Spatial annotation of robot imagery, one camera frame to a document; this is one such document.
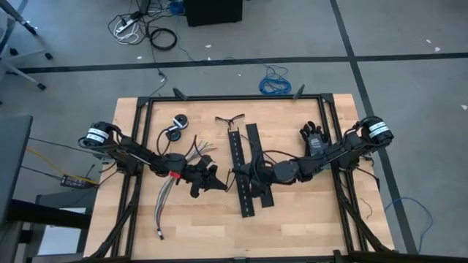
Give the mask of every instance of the robotic arm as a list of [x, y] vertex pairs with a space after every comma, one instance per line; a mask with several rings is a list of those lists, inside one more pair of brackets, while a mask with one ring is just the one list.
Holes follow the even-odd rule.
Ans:
[[253, 197], [264, 194], [265, 185], [272, 183], [290, 185], [296, 181], [310, 181], [332, 161], [337, 161], [340, 169], [353, 170], [358, 166], [360, 156], [386, 147], [393, 139], [383, 120], [374, 116], [358, 121], [344, 133], [342, 140], [334, 144], [330, 144], [330, 138], [322, 133], [321, 127], [316, 127], [311, 121], [300, 133], [306, 142], [304, 157], [294, 157], [276, 164], [264, 161], [261, 164], [258, 156], [255, 156], [251, 163], [233, 170], [249, 177]]
[[138, 166], [147, 164], [157, 176], [173, 176], [177, 178], [177, 183], [180, 179], [185, 180], [192, 184], [190, 195], [194, 198], [200, 195], [200, 189], [227, 189], [226, 185], [216, 178], [218, 167], [209, 166], [212, 163], [210, 156], [201, 156], [196, 165], [188, 164], [185, 156], [180, 153], [159, 156], [136, 143], [131, 137], [123, 135], [120, 128], [111, 123], [93, 123], [88, 134], [78, 140], [78, 145], [109, 155], [116, 160], [117, 170], [122, 173], [138, 175]]

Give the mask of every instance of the glove-like hand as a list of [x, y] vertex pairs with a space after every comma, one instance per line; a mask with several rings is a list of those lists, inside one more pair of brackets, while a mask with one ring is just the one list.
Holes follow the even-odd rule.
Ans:
[[306, 142], [306, 156], [314, 156], [316, 154], [323, 154], [323, 150], [328, 147], [330, 138], [323, 134], [322, 127], [315, 126], [311, 121], [299, 131], [302, 139]]

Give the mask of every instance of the black desk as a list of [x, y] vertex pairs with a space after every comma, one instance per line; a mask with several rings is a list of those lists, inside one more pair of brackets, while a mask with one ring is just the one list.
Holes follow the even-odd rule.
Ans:
[[22, 221], [87, 229], [90, 215], [12, 198], [31, 124], [31, 116], [0, 118], [0, 224], [5, 221]]

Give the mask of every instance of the black box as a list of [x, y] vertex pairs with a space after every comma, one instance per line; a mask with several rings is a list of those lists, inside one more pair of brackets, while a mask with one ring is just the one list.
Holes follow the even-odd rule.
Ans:
[[235, 23], [242, 20], [243, 0], [184, 0], [189, 26]]

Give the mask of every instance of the red tape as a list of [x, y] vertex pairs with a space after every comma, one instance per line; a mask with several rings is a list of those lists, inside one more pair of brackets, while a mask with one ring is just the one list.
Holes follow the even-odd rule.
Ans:
[[172, 176], [174, 178], [180, 179], [181, 175], [179, 175], [177, 172], [169, 171], [169, 176]]

